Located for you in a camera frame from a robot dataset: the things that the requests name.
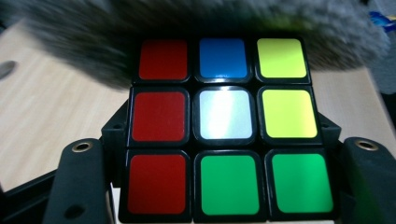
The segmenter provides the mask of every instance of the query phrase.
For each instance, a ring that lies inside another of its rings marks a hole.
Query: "black holder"
[[[120,186],[125,161],[125,103],[102,129],[64,149],[58,170],[0,191],[2,223],[114,223],[110,183]],[[396,162],[369,139],[338,141],[341,128],[319,115],[342,223],[394,223]]]

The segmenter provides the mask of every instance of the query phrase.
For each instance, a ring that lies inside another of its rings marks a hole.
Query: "wooden table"
[[[0,80],[4,191],[56,169],[69,143],[100,137],[103,125],[128,98],[128,91],[100,85],[49,56],[20,23],[0,36],[0,62],[9,60],[18,67]],[[369,138],[396,157],[394,129],[366,68],[312,72],[312,78],[318,111],[342,127],[341,141]]]

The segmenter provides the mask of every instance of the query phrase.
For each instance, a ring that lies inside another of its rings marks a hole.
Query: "gray fur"
[[[350,69],[389,40],[359,0],[20,0],[30,32],[54,55],[112,87],[129,87],[138,35],[269,35],[305,42],[310,67]]]

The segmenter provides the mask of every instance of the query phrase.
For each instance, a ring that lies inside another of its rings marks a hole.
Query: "green sticker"
[[[306,67],[298,39],[263,38],[257,41],[260,72],[269,78],[305,77]]]
[[[208,216],[257,214],[257,184],[250,156],[206,156],[201,161],[202,209]]]
[[[278,154],[272,158],[276,201],[284,213],[326,213],[333,208],[324,158],[319,154]]]
[[[303,90],[262,93],[265,129],[273,138],[314,138],[318,135],[311,95]]]

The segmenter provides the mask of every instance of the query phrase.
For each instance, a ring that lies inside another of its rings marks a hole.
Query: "yellow sticker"
[[[257,41],[260,72],[267,78],[301,78],[307,75],[298,39],[262,38]]]
[[[318,135],[311,96],[304,90],[262,93],[265,129],[273,138],[314,138]]]

